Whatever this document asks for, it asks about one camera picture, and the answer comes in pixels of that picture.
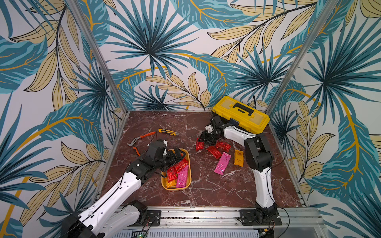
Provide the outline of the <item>orange yellow tea bag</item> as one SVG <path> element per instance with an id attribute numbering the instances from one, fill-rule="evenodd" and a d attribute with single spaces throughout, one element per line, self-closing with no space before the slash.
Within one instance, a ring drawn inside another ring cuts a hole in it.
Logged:
<path id="1" fill-rule="evenodd" d="M 240 166 L 240 167 L 244 166 L 244 152 L 243 151 L 235 150 L 234 165 Z"/>

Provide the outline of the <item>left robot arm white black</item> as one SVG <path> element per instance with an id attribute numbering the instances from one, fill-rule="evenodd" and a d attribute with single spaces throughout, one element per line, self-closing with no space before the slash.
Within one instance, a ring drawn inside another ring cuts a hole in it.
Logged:
<path id="1" fill-rule="evenodd" d="M 137 200 L 121 211 L 118 208 L 139 190 L 157 171 L 166 172 L 181 162 L 186 153 L 167 149 L 167 142 L 157 140 L 126 168 L 122 177 L 98 201 L 78 215 L 69 215 L 61 223 L 62 238 L 110 238 L 129 226 L 146 226 L 151 219 L 147 207 Z"/>

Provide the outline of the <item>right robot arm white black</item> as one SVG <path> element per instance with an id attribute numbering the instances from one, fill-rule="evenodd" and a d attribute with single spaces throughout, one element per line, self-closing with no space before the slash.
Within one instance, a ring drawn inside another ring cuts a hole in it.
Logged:
<path id="1" fill-rule="evenodd" d="M 271 172 L 273 155 L 265 135 L 248 132 L 230 119 L 225 123 L 220 116 L 214 116 L 205 127 L 197 142 L 215 146 L 219 139 L 226 138 L 245 148 L 245 159 L 254 172 L 256 182 L 256 215 L 257 220 L 277 216 L 277 205 L 272 194 Z"/>

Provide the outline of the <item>yellow plastic storage box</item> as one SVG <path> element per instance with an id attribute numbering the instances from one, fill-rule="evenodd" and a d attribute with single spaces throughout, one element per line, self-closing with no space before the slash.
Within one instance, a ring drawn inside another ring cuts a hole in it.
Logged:
<path id="1" fill-rule="evenodd" d="M 180 191 L 187 189 L 192 182 L 191 163 L 189 153 L 185 149 L 180 149 L 183 156 L 182 161 L 169 169 L 169 173 L 162 172 L 161 185 L 168 191 Z"/>

